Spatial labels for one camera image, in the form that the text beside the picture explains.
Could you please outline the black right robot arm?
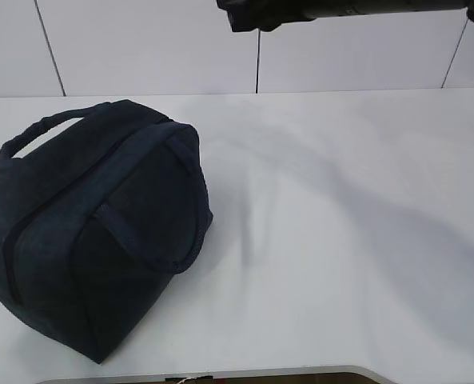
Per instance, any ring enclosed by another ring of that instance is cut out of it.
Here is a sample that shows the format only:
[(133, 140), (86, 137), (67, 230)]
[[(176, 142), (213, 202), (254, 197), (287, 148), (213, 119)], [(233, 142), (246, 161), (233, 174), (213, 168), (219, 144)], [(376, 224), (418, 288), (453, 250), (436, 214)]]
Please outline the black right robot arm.
[(311, 22), (317, 18), (462, 9), (474, 22), (474, 1), (462, 0), (230, 0), (216, 4), (227, 13), (233, 32), (271, 32), (286, 23)]

